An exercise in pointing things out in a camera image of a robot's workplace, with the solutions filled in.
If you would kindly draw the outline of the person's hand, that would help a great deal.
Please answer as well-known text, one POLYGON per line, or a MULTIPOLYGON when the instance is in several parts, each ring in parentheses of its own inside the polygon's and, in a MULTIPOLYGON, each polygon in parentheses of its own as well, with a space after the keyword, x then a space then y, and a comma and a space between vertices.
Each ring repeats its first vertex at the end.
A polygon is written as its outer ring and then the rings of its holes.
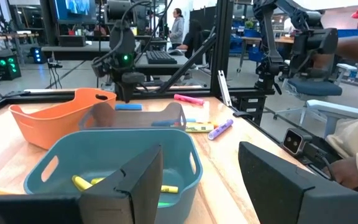
POLYGON ((328 167, 325 167, 323 172, 332 179, 335 179, 337 183, 349 189, 358 187, 358 169, 355 157, 348 157, 333 162, 330 168, 331 171, 329 171, 328 167))

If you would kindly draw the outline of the grey side table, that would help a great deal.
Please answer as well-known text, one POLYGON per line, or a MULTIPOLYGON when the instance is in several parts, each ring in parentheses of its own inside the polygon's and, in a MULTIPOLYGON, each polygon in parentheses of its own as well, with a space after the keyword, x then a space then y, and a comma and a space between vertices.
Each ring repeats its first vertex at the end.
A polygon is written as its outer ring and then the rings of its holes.
POLYGON ((110 52, 108 41, 101 42, 101 50, 99 50, 99 42, 92 41, 90 45, 84 47, 61 47, 61 46, 45 46, 41 51, 47 58, 55 60, 86 60, 92 61, 96 57, 102 57, 110 52))

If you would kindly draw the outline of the black control box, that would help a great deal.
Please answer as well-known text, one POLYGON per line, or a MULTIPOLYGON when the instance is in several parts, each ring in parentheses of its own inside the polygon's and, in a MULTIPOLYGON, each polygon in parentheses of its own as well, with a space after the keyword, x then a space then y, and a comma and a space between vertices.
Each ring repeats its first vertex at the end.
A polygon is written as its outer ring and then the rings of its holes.
POLYGON ((235 117, 251 120, 259 125, 264 112, 266 96, 242 96, 237 97, 233 106, 236 108, 235 117))

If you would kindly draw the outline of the orange plastic bin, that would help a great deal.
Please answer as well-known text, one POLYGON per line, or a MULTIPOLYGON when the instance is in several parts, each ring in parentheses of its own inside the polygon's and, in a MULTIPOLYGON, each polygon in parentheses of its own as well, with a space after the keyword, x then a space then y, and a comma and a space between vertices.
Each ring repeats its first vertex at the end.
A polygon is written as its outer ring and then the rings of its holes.
POLYGON ((24 139, 43 149, 50 149, 60 138, 79 130, 79 122, 97 103, 116 104, 116 94, 97 88, 79 88, 74 99, 33 113, 24 113, 11 105, 12 113, 24 139))

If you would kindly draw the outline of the black box device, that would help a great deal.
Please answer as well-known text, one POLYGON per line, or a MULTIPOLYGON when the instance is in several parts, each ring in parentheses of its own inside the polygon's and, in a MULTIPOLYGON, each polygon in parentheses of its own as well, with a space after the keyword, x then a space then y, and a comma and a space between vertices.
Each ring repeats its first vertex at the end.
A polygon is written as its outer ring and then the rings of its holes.
POLYGON ((60 35, 59 44, 61 47, 84 47, 86 38, 82 35, 60 35))

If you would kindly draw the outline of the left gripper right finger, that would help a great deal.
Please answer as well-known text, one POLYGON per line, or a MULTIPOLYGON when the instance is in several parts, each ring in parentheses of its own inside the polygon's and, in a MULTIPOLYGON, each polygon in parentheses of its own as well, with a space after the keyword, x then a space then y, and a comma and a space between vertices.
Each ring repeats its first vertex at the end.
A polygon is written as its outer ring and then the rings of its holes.
POLYGON ((297 224, 307 171, 249 142, 239 143, 242 179, 261 224, 297 224))

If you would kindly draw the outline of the pink highlighter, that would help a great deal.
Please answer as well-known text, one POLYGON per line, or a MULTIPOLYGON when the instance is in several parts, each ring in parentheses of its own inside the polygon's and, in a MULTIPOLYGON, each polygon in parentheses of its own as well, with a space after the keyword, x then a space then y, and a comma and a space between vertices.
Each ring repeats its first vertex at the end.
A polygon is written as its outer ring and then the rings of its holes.
POLYGON ((196 104, 196 105, 204 105, 204 100, 199 99, 199 98, 193 98, 190 96, 185 96, 185 95, 179 95, 179 94, 174 94, 174 99, 178 100, 178 101, 184 101, 187 103, 192 103, 192 104, 196 104))

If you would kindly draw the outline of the purple highlighter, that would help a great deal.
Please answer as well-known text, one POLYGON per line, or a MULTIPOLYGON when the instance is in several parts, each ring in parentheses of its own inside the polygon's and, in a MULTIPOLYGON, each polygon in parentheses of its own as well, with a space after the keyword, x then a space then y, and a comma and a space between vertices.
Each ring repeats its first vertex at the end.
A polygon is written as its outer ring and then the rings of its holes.
POLYGON ((219 135, 221 135, 223 132, 225 132, 226 129, 230 128, 233 124, 232 119, 228 119, 225 123, 220 124, 217 128, 213 129, 211 132, 208 133, 208 139, 214 140, 219 135))

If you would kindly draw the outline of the blue office chair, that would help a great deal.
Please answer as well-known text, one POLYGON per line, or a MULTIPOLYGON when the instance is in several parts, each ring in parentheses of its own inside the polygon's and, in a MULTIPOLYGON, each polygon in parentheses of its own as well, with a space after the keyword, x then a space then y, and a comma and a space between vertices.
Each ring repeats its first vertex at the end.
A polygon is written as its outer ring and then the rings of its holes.
POLYGON ((288 108, 274 112, 273 119, 284 118, 288 114, 300 114, 299 126, 303 125, 307 114, 318 121, 325 122, 326 118, 316 110, 308 109, 306 102, 308 100, 326 100, 329 96, 341 96, 342 88, 330 81, 310 81, 301 78, 285 79, 283 87, 287 93, 295 96, 304 102, 300 108, 288 108))

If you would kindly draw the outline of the silver bracket strip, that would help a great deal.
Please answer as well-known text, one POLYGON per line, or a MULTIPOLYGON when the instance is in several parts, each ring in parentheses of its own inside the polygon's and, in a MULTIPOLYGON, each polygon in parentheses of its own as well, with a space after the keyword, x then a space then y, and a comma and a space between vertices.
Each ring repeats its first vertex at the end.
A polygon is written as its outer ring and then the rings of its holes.
POLYGON ((226 83, 226 78, 225 78, 224 72, 222 70, 218 71, 218 78, 219 78, 219 86, 221 89, 223 103, 226 106, 232 106, 231 97, 230 97, 228 86, 226 83))

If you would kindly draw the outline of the grey translucent plastic bin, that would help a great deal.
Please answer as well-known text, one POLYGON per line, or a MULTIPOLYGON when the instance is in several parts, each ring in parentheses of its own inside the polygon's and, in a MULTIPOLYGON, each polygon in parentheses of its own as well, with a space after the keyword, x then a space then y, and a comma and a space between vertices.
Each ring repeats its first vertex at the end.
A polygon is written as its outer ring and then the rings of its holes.
POLYGON ((162 111, 115 110, 107 103, 92 106, 78 123, 86 129, 186 129, 185 113, 181 104, 170 103, 162 111))

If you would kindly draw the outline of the large blue wall screen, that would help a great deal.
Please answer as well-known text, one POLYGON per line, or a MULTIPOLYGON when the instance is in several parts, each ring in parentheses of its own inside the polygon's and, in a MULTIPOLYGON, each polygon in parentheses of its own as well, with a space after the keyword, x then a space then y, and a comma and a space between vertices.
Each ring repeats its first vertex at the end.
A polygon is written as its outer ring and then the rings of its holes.
POLYGON ((94 24, 96 18, 95 0, 49 0, 52 16, 61 24, 94 24))

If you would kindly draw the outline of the grey keyboard desk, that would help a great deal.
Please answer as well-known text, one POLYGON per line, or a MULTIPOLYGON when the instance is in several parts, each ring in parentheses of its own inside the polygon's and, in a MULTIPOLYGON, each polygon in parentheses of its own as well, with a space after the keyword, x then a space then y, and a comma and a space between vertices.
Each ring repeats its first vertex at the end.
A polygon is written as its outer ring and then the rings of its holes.
POLYGON ((135 64, 135 69, 144 75, 173 75, 188 59, 184 55, 173 56, 177 64, 149 64, 145 55, 135 64))

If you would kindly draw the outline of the black device blue lights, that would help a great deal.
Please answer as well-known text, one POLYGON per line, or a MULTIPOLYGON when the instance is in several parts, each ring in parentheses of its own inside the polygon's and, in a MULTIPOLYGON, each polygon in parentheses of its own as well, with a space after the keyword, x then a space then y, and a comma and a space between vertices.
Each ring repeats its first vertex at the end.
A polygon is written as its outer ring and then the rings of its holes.
POLYGON ((44 56, 42 49, 40 47, 32 47, 30 52, 34 59, 34 63, 36 63, 36 64, 44 64, 45 63, 45 56, 44 56))

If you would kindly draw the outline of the computer tower green lights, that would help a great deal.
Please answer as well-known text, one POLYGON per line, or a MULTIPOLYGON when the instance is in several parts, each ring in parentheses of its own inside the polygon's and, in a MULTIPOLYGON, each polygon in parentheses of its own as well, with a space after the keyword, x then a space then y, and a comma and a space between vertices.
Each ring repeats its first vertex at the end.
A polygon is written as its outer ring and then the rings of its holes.
POLYGON ((16 55, 0 57, 0 80, 11 81, 21 77, 19 62, 16 55))

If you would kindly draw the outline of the black keyboard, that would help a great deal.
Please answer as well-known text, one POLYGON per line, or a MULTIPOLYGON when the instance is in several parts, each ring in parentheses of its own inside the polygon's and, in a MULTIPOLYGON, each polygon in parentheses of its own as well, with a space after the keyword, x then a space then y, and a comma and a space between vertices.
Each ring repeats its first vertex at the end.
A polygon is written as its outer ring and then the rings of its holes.
POLYGON ((146 58, 148 64, 177 64, 177 61, 165 51, 146 51, 146 58))

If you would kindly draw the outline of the person's forearm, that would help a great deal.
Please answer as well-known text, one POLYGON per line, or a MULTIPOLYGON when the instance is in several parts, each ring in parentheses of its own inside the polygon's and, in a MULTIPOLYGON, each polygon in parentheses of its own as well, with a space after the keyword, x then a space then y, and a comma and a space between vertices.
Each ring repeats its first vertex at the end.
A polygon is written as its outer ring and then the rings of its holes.
POLYGON ((336 55, 358 62, 358 36, 339 38, 336 55))

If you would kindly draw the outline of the yellow highlighter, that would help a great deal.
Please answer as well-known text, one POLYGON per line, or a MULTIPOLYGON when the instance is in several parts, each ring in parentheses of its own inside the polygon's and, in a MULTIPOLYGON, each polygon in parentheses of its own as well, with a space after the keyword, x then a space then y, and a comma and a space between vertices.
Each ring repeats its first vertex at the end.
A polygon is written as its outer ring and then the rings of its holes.
MULTIPOLYGON (((99 183, 100 181, 102 181, 103 179, 104 179, 104 177, 92 179, 91 184, 95 185, 95 184, 99 183)), ((162 185, 160 191, 162 193, 177 194, 179 191, 179 188, 176 186, 171 186, 171 185, 162 185)))
POLYGON ((80 176, 74 175, 71 178, 71 181, 73 182, 74 186, 79 190, 79 191, 84 191, 87 190, 88 188, 92 187, 93 185, 91 183, 89 183, 88 181, 86 181, 85 179, 83 179, 80 176))

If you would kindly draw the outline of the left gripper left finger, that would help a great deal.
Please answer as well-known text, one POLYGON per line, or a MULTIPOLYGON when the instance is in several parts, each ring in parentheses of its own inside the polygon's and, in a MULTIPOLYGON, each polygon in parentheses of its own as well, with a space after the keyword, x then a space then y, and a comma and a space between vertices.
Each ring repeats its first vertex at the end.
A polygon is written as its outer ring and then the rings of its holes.
POLYGON ((162 147, 153 145, 82 193, 83 223, 154 224, 162 172, 162 147))

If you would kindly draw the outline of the teal plastic bin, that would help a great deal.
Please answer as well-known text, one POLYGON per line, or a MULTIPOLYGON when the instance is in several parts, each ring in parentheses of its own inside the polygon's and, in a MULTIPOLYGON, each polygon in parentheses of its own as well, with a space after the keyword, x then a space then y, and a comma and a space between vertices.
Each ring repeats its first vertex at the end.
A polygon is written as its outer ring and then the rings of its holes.
POLYGON ((94 129, 59 139, 24 181, 27 194, 76 193, 71 178, 106 177, 153 145, 163 152, 163 185, 179 188, 162 193, 155 224, 184 224, 190 214, 203 168, 192 138, 179 129, 94 129))

